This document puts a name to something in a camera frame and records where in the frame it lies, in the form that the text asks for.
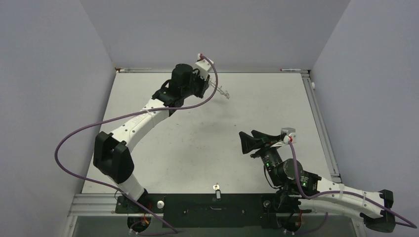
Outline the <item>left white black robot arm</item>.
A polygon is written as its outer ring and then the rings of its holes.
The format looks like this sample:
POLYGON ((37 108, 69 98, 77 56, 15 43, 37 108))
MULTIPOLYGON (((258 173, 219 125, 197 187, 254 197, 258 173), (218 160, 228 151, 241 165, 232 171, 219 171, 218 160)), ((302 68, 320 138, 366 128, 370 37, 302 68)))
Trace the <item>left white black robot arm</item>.
POLYGON ((209 87, 211 69, 205 59, 194 66, 176 65, 170 79, 152 95, 140 115, 133 116, 109 133, 101 131, 96 136, 93 165, 129 196, 127 204, 134 212, 145 210, 147 191, 133 173, 131 152, 158 123, 169 118, 176 108, 182 107, 186 98, 203 98, 209 87))

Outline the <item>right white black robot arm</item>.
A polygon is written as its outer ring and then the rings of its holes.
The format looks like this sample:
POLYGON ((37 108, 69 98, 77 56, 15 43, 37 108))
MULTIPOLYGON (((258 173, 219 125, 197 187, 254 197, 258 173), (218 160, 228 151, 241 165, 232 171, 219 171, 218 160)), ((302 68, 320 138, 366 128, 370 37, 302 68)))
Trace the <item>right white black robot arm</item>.
POLYGON ((279 135, 268 135, 256 130, 251 134, 239 132, 243 154, 260 158, 264 175, 276 190, 274 197, 262 198, 263 210, 273 228, 283 227, 294 234, 302 225, 304 211, 321 211, 356 219, 370 230, 391 233, 396 226, 393 192, 367 192, 333 182, 303 169, 293 157, 282 159, 278 150, 295 142, 293 128, 283 128, 279 135))

